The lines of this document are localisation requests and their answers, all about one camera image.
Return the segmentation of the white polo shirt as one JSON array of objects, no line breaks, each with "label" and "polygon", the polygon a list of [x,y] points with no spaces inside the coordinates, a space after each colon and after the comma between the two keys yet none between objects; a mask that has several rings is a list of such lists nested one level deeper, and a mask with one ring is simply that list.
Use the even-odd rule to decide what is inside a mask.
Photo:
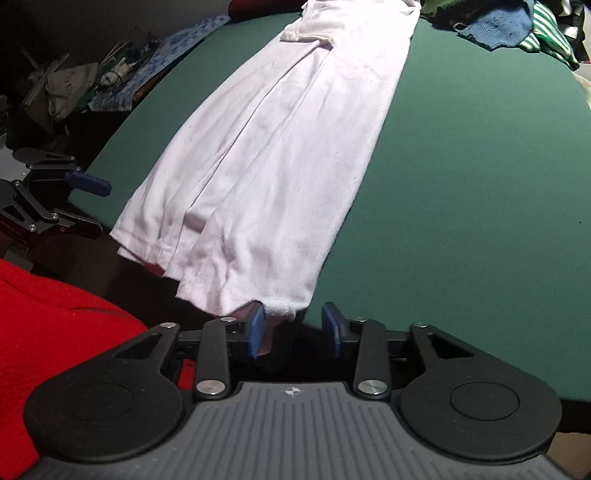
[{"label": "white polo shirt", "polygon": [[119,254],[226,316],[311,303],[404,69],[417,1],[308,1],[183,123],[112,228]]}]

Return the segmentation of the small white plush toy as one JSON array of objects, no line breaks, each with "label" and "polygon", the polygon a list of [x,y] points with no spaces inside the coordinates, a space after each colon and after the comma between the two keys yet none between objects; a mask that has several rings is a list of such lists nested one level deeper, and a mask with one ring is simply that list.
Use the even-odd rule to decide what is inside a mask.
[{"label": "small white plush toy", "polygon": [[134,66],[134,62],[129,63],[126,58],[122,58],[101,76],[100,85],[102,87],[114,87],[124,80]]}]

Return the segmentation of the white paper bag clutter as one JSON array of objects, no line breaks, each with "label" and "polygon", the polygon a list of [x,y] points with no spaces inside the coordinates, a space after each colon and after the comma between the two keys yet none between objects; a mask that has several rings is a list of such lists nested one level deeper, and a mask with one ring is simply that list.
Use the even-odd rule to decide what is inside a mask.
[{"label": "white paper bag clutter", "polygon": [[56,120],[66,118],[94,84],[97,71],[97,63],[87,63],[50,73],[45,84],[49,115]]}]

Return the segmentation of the red object at edge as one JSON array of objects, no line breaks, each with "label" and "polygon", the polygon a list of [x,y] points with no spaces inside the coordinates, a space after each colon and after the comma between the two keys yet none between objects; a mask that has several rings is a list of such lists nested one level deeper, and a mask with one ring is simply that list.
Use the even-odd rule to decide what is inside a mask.
[{"label": "red object at edge", "polygon": [[43,455],[82,463],[141,454],[185,417],[179,327],[1,263],[1,476]]}]

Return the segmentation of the green white striped shirt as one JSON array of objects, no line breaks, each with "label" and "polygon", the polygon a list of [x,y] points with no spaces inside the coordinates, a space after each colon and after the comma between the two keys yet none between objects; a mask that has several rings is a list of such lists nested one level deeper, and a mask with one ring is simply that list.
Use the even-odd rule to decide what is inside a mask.
[{"label": "green white striped shirt", "polygon": [[579,68],[573,47],[560,31],[552,11],[539,1],[531,5],[532,28],[519,44],[528,53],[544,53],[567,65],[571,71]]}]

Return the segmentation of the blue knit garment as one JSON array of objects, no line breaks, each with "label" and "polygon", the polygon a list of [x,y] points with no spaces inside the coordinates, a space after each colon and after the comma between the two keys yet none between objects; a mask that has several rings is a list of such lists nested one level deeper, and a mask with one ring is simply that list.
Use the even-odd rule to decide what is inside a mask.
[{"label": "blue knit garment", "polygon": [[494,51],[517,47],[533,28],[534,1],[495,1],[466,21],[453,23],[457,34]]}]

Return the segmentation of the blue white patterned cloth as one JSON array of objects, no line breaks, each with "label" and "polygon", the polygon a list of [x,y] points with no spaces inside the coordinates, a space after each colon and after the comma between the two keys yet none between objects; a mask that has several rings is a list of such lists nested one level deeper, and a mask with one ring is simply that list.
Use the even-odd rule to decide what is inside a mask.
[{"label": "blue white patterned cloth", "polygon": [[[141,48],[133,47],[108,60],[97,73],[93,86],[93,95],[87,103],[93,112],[130,111],[138,92],[151,80],[160,75],[180,59],[185,53],[197,46],[208,35],[229,22],[228,15],[206,18],[187,28],[181,29],[163,40],[149,42]],[[119,60],[126,58],[135,66],[124,80],[114,87],[102,87],[101,76],[109,71]]]}]

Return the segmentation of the dark green knit sweater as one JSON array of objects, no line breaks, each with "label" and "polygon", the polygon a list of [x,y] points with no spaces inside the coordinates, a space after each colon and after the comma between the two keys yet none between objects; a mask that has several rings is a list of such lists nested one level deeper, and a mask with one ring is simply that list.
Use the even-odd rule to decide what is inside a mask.
[{"label": "dark green knit sweater", "polygon": [[454,27],[469,25],[494,9],[515,9],[522,4],[513,0],[427,0],[422,2],[421,15],[438,27]]}]

